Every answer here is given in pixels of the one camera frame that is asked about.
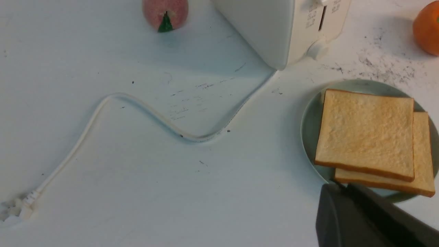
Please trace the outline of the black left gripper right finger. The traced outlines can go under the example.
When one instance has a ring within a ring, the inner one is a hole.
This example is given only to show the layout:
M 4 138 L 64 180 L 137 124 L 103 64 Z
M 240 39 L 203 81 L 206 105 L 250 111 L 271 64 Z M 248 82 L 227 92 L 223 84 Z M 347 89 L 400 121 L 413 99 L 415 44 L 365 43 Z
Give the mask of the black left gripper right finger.
M 438 230 L 430 227 L 360 184 L 346 193 L 375 228 L 396 247 L 437 247 Z

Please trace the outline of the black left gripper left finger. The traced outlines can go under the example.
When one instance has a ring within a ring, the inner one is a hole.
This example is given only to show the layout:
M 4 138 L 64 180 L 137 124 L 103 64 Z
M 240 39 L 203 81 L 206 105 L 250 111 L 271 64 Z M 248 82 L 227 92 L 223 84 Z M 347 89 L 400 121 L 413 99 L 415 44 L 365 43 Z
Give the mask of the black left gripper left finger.
M 396 247 L 336 184 L 320 190 L 316 217 L 320 247 Z

